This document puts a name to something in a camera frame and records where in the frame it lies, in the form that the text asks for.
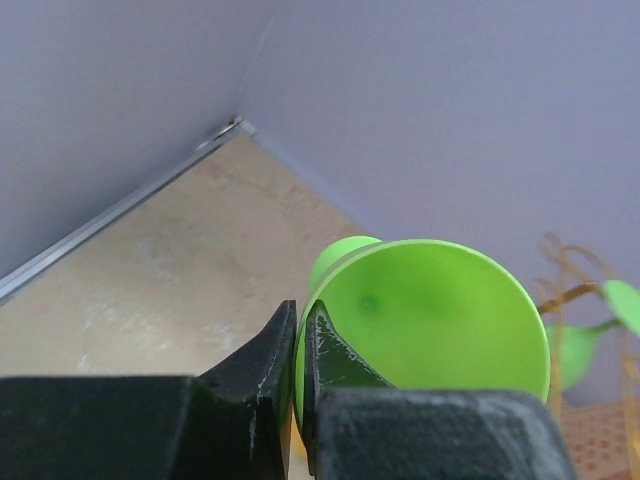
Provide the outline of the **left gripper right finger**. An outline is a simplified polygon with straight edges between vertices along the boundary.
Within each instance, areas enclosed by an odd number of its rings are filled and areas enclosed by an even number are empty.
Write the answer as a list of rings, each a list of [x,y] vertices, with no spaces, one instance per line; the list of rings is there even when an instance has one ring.
[[[302,442],[316,479],[574,479],[557,424],[513,390],[392,386],[337,333],[304,321]]]

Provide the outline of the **large green wine glass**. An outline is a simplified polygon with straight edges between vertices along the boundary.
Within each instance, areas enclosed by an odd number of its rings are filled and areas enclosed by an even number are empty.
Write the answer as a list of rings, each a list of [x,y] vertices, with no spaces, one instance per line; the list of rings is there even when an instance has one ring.
[[[562,391],[578,384],[589,372],[600,338],[614,328],[639,335],[639,290],[623,280],[607,280],[602,284],[587,282],[558,298],[546,300],[539,313],[559,313],[568,301],[599,291],[611,312],[611,318],[597,325],[572,325],[557,320],[545,331],[552,357],[552,378]]]

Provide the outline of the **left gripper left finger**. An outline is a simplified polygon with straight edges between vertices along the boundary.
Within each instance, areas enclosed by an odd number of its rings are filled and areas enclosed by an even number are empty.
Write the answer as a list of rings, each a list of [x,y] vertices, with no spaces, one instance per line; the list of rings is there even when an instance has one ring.
[[[5,479],[284,479],[296,304],[198,376],[8,377]]]

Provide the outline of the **small green wine glass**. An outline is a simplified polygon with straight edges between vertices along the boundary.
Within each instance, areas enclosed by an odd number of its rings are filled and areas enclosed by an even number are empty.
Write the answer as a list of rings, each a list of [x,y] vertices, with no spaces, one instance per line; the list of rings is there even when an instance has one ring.
[[[343,238],[311,268],[304,311],[316,301],[347,345],[393,386],[548,397],[550,353],[534,301],[505,267],[472,248]]]

